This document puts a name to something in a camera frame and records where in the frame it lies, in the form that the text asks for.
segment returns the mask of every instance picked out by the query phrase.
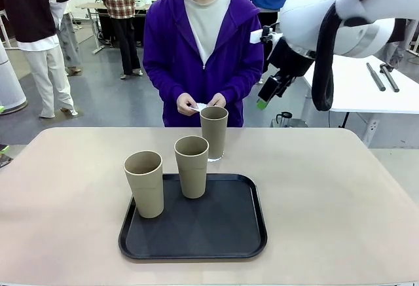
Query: paper cup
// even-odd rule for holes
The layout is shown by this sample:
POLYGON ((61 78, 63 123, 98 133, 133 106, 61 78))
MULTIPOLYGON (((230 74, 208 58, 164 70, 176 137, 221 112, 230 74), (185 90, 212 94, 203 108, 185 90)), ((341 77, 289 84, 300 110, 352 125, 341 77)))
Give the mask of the paper cup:
POLYGON ((162 157, 152 151, 138 152, 125 160, 124 169, 139 214, 146 219, 164 209, 162 157))
POLYGON ((200 198, 207 181, 208 142, 203 137, 183 137, 175 143, 175 155, 183 195, 200 198))
POLYGON ((208 158, 219 160, 224 155, 228 111, 222 107, 206 107, 200 113, 202 137, 209 143, 208 158))

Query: green tip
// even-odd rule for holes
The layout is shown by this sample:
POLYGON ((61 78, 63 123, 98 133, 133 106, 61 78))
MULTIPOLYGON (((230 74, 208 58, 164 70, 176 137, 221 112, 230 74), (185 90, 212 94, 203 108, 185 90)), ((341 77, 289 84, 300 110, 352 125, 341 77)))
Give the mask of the green tip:
POLYGON ((266 106, 268 106, 268 102, 259 99, 256 104, 257 108, 260 110, 264 110, 266 106))
POLYGON ((6 152, 10 147, 8 145, 4 145, 4 149, 0 149, 0 154, 6 152))

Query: table leg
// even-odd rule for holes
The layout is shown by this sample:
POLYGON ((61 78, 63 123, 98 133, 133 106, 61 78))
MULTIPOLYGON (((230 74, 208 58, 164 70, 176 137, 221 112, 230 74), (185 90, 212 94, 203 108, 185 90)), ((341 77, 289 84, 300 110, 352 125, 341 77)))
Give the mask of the table leg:
POLYGON ((5 25, 3 23, 3 19, 1 18, 0 15, 0 26, 1 26, 1 31, 3 32, 3 36, 5 37, 5 42, 6 42, 6 48, 12 48, 12 45, 10 45, 10 41, 9 41, 9 36, 7 36, 7 32, 6 32, 6 28, 5 25))
POLYGON ((92 31, 93 31, 93 35, 94 35, 94 41, 96 42, 96 49, 93 51, 93 54, 97 54, 98 52, 100 52, 102 49, 105 48, 105 46, 100 45, 99 40, 98 40, 98 32, 96 31, 96 26, 94 25, 94 21, 92 18, 92 14, 90 13, 90 9, 87 9, 87 14, 90 20, 90 24, 92 24, 92 31))
POLYGON ((380 124, 380 114, 373 114, 368 121, 367 129, 365 130, 364 136, 362 138, 362 142, 369 147, 371 144, 371 141, 373 140, 373 137, 375 135, 375 131, 378 128, 378 125, 380 124))
POLYGON ((304 101, 304 107, 302 108, 301 119, 305 122, 308 122, 308 117, 312 107, 312 90, 309 88, 304 101))
POLYGON ((416 40, 413 50, 410 50, 410 42, 412 42, 413 36, 414 36, 414 32, 416 32, 416 28, 418 27, 419 21, 415 20, 413 21, 413 23, 411 23, 409 25, 410 28, 410 32, 409 32, 409 36, 407 38, 408 44, 407 46, 407 51, 410 52, 411 54, 414 54, 415 56, 419 56, 419 54, 417 53, 418 51, 418 47, 419 47, 419 38, 416 40))
POLYGON ((343 129, 346 128, 346 123, 348 122, 349 114, 350 113, 346 113, 345 119, 343 120, 343 124, 341 126, 339 126, 339 128, 343 128, 343 129))

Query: white pants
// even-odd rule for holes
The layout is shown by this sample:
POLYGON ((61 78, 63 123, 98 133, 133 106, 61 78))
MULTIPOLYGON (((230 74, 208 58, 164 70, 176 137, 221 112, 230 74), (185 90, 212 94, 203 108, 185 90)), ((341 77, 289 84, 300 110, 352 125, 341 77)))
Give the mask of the white pants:
POLYGON ((73 99, 70 94, 70 84, 65 73, 63 53, 59 45, 57 47, 40 52, 24 51, 26 60, 29 62, 31 72, 37 85, 39 94, 42 98, 41 117, 54 117, 54 90, 51 80, 48 77, 50 73, 54 86, 58 92, 58 101, 60 107, 74 109, 73 99))

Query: black tray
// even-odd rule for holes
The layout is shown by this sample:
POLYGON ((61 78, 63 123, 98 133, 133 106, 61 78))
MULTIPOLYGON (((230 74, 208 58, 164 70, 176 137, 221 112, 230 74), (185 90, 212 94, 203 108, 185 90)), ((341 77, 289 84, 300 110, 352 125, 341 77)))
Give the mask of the black tray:
POLYGON ((179 175, 164 175, 164 211, 144 219, 132 199, 119 247, 132 259, 246 259, 268 239, 256 186, 242 175, 209 174, 203 197, 182 195, 179 175))

